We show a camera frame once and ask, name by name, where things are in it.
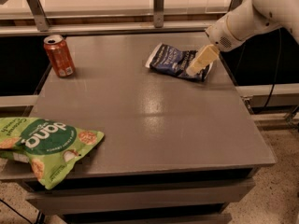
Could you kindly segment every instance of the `snack packet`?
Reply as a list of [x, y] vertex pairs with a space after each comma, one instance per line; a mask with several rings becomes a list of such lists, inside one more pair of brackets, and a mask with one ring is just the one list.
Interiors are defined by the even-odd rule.
[[186, 72], [189, 65], [195, 59], [197, 52], [197, 50], [181, 51], [160, 43], [149, 56], [146, 67], [172, 77], [205, 81], [213, 63], [208, 64], [193, 76], [188, 75]]
[[0, 118], [0, 158], [29, 162], [37, 180], [53, 189], [103, 137], [47, 119]]

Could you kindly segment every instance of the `table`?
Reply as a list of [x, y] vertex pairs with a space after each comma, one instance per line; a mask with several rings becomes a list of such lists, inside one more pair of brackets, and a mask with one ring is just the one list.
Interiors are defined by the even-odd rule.
[[77, 73], [58, 78], [51, 71], [31, 116], [106, 138], [53, 190], [13, 161], [0, 180], [18, 182], [29, 203], [68, 223], [228, 223], [221, 211], [239, 202], [257, 170], [276, 157], [221, 61], [204, 83], [158, 74], [144, 65], [160, 42], [187, 50], [208, 39], [204, 33], [68, 37]]

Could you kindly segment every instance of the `gray table surface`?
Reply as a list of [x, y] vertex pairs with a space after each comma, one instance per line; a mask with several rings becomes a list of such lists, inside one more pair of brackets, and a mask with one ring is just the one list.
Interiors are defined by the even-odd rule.
[[[68, 178], [261, 167], [276, 158], [222, 63], [206, 82], [145, 68], [157, 44], [208, 44], [204, 33], [68, 37], [77, 73], [50, 75], [31, 116], [105, 133]], [[33, 177], [8, 162], [0, 179]]]

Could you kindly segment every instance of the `can label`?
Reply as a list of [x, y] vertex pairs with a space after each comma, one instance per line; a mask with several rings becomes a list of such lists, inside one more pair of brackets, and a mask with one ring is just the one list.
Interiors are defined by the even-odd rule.
[[66, 41], [60, 35], [50, 35], [44, 39], [44, 48], [58, 77], [75, 73], [75, 66]]

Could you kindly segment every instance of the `dark blue snack bag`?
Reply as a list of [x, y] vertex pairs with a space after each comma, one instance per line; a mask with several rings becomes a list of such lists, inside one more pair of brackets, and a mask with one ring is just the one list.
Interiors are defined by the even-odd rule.
[[198, 74], [189, 76], [186, 69], [195, 58], [197, 50], [181, 51], [166, 44], [159, 44], [149, 56], [146, 67], [172, 77], [205, 81], [212, 63]]

